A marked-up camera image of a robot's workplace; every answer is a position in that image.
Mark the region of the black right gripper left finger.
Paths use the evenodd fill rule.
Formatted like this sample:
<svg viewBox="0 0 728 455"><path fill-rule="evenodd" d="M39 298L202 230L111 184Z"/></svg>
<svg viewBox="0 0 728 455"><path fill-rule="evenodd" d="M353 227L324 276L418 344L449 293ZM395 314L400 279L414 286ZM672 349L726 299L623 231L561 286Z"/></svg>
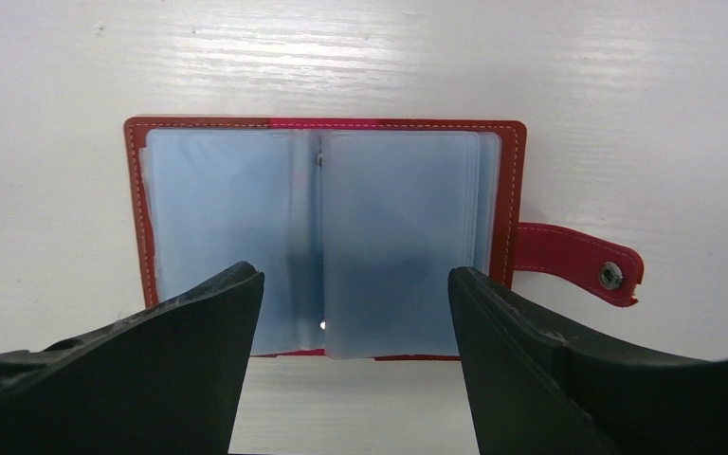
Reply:
<svg viewBox="0 0 728 455"><path fill-rule="evenodd" d="M239 262L42 351L0 354L0 454L225 454L264 274Z"/></svg>

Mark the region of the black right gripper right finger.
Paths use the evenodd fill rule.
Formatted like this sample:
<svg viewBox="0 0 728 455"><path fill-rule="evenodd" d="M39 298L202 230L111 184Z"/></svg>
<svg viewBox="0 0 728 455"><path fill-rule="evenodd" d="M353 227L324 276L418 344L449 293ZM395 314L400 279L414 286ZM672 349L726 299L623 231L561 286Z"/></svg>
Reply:
<svg viewBox="0 0 728 455"><path fill-rule="evenodd" d="M448 299L482 454L728 454L728 359L611 337L470 267Z"/></svg>

